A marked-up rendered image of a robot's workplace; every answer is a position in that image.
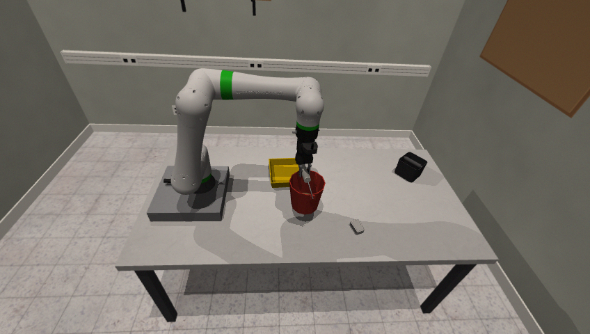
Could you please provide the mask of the red bucket with grey handle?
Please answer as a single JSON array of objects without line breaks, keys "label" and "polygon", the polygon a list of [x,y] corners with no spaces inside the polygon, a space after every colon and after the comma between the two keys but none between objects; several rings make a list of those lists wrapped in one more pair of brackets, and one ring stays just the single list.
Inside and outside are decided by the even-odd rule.
[{"label": "red bucket with grey handle", "polygon": [[311,214],[317,210],[325,181],[315,171],[310,175],[305,164],[302,164],[302,176],[299,171],[294,173],[289,180],[292,208],[299,214]]}]

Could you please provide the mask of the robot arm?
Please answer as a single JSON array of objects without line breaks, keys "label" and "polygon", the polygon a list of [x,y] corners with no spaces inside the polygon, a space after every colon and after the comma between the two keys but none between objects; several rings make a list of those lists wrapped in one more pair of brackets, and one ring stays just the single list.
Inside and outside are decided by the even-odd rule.
[{"label": "robot arm", "polygon": [[206,193],[215,186],[203,138],[214,100],[274,99],[296,102],[296,125],[316,130],[324,110],[321,86],[312,77],[263,77],[227,70],[193,71],[175,100],[177,152],[171,179],[182,194]]}]

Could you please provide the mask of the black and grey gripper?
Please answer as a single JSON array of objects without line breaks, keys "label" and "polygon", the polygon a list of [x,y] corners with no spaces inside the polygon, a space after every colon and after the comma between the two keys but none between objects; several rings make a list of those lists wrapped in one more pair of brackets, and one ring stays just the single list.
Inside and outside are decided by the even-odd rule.
[{"label": "black and grey gripper", "polygon": [[317,153],[317,142],[315,139],[318,137],[319,128],[312,131],[305,131],[296,126],[296,130],[293,134],[297,137],[297,153],[295,156],[296,163],[299,165],[299,177],[302,176],[302,164],[308,164],[308,173],[310,175],[310,168],[312,167],[313,156],[312,154]]}]

